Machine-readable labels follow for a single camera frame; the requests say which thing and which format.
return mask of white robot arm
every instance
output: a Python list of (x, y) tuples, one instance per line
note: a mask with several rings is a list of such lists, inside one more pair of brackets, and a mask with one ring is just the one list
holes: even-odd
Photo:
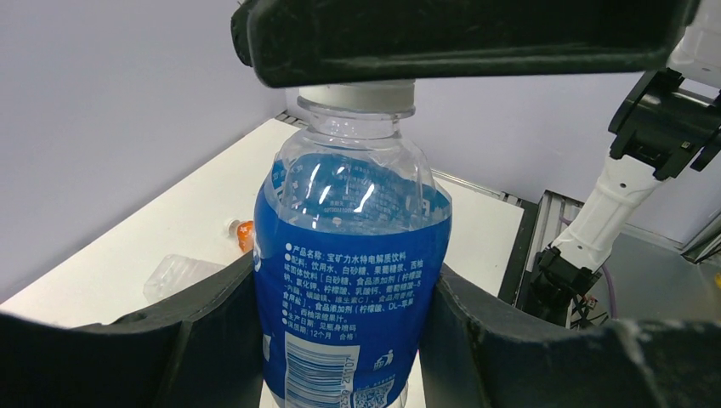
[(721, 98), (680, 88), (684, 79), (721, 88), (721, 0), (701, 4), (667, 66), (646, 73), (611, 121), (617, 137), (604, 170), (576, 219), (536, 257), (526, 312), (564, 325), (633, 210), (694, 158), (701, 171), (721, 150)]

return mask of qr code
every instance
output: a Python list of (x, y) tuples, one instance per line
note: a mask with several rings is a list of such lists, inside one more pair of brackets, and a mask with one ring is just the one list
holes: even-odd
[(377, 387), (362, 389), (353, 393), (354, 408), (384, 408), (388, 404), (388, 393), (393, 387), (390, 380)]

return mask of water bottle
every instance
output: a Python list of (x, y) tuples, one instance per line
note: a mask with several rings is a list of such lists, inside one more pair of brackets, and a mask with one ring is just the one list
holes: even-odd
[(451, 198), (399, 133), (412, 81), (302, 88), (255, 207), (264, 380), (281, 408), (403, 406)]

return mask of clear plastic packaging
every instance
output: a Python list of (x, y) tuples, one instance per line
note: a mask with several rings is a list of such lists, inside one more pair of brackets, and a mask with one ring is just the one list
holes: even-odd
[(225, 267), (218, 263), (181, 255), (168, 255), (145, 283), (143, 294), (148, 302), (157, 303), (218, 273), (223, 268)]

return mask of white tabletop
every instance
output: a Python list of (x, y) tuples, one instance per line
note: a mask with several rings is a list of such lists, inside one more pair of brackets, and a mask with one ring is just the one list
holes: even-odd
[[(148, 306), (143, 285), (168, 254), (217, 264), (240, 256), (232, 219), (252, 219), (255, 196), (275, 153), (298, 131), (271, 119), (100, 238), (0, 305), (4, 313), (74, 327), (111, 323)], [(523, 210), (444, 179), (453, 199), (446, 263), (497, 294)], [(416, 363), (408, 408), (424, 407)], [(261, 407), (270, 406), (264, 389)]]

